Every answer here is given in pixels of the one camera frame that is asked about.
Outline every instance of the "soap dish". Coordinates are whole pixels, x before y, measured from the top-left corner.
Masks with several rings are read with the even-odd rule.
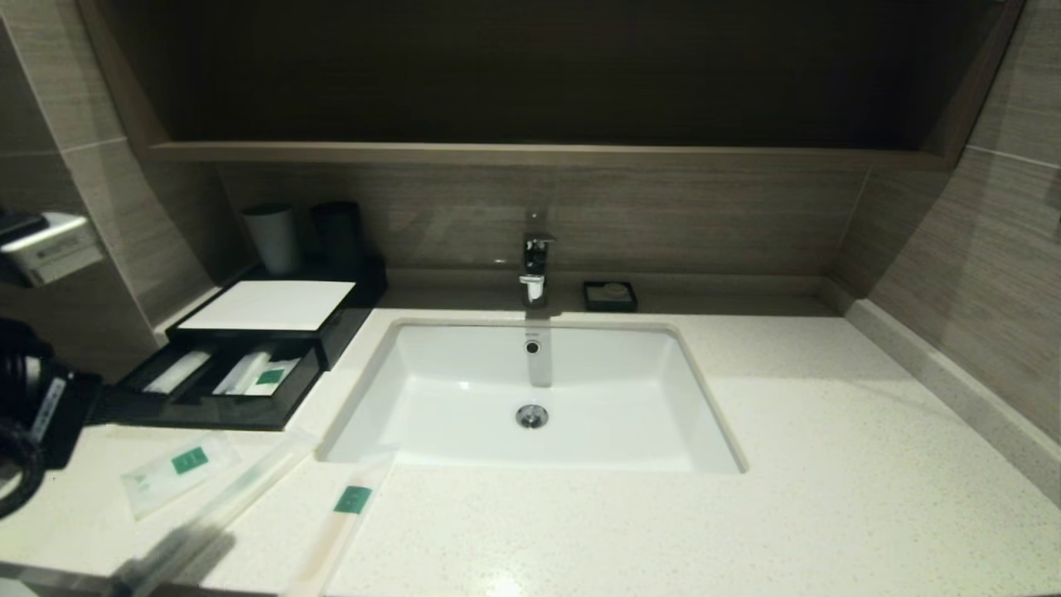
[[[638,311],[638,295],[628,281],[585,281],[582,298],[587,312],[633,313]]]

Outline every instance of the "faucet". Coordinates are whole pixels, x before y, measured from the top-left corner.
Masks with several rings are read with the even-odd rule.
[[[540,310],[545,306],[545,257],[549,244],[556,238],[547,232],[527,232],[523,234],[523,270],[520,282],[526,285],[522,294],[523,305],[528,310]]]

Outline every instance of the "white notepad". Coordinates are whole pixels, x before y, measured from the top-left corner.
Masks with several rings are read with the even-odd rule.
[[[177,328],[313,332],[352,287],[352,281],[240,281]]]

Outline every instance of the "countertop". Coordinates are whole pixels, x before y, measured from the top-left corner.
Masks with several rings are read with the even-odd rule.
[[[1061,510],[843,319],[807,304],[762,313],[775,315],[552,319],[677,331],[747,473],[398,464],[328,594],[1061,593]],[[402,321],[521,324],[524,314],[377,310],[291,425],[323,436],[377,345]],[[8,572],[108,576],[279,439],[228,434],[241,467],[136,524],[119,476],[202,432],[86,429],[68,469],[0,522],[0,562]],[[178,581],[282,591],[350,471],[307,459]]]

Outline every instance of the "sink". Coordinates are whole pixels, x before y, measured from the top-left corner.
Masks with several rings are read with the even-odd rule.
[[[743,472],[666,330],[398,326],[329,432],[324,460],[400,445],[403,463]]]

